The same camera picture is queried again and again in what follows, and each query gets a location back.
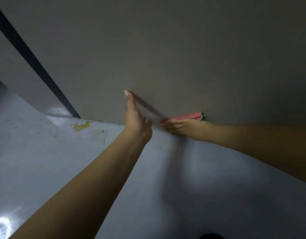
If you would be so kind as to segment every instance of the hand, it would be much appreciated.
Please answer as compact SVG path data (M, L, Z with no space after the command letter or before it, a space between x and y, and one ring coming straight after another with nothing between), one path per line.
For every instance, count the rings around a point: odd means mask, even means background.
M124 95L127 98L127 112L125 112L125 132L130 136L141 137L145 144L152 137L152 120L145 122L140 109L136 106L134 96L131 92L125 90Z

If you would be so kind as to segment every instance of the fingernail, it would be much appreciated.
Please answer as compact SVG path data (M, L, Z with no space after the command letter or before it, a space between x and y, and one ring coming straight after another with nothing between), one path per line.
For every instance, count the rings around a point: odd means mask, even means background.
M128 95L130 95L130 92L128 90L124 91L124 96L127 97Z

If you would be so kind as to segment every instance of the tiled floor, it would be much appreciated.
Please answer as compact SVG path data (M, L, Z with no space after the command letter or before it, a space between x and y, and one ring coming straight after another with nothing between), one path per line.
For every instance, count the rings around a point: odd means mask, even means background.
M122 125L46 116L0 86L0 239ZM306 238L306 184L246 155L154 130L97 238Z

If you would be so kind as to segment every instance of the forearm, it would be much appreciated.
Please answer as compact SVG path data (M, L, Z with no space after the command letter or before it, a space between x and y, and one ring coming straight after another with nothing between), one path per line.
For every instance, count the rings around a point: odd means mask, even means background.
M94 238L144 145L121 133L11 238Z
M208 124L204 134L205 141L245 153L306 182L306 128Z

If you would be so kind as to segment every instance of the yellow stain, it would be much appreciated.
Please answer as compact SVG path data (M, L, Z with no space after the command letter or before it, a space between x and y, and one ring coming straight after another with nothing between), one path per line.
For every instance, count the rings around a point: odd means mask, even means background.
M81 125L77 125L77 124L74 124L73 125L73 128L76 132L80 132L82 131L83 129L86 129L87 127L90 127L90 123L92 123L92 121L86 121L85 124L81 124Z

